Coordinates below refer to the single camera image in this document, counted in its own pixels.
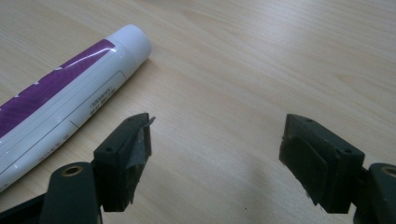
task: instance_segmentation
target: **screw hole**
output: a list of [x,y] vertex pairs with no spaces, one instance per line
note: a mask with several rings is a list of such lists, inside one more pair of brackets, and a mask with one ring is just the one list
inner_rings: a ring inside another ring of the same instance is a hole
[[382,172],[384,172],[387,175],[391,175],[393,177],[396,177],[396,168],[390,167],[390,166],[384,166],[382,167]]
[[71,166],[62,171],[62,176],[78,175],[83,170],[82,166]]

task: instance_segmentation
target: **white tube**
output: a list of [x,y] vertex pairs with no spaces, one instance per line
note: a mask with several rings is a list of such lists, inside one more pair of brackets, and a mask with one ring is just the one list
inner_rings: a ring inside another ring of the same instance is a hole
[[93,115],[151,53],[127,25],[0,106],[0,192]]

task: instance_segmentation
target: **wooden table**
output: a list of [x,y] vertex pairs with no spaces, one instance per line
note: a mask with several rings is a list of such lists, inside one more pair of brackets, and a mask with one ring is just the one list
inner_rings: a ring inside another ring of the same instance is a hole
[[123,25],[149,59],[64,145],[0,194],[47,190],[125,118],[149,112],[153,155],[105,223],[352,223],[315,207],[278,160],[285,117],[314,119],[396,163],[396,4],[377,1],[0,1],[0,104]]

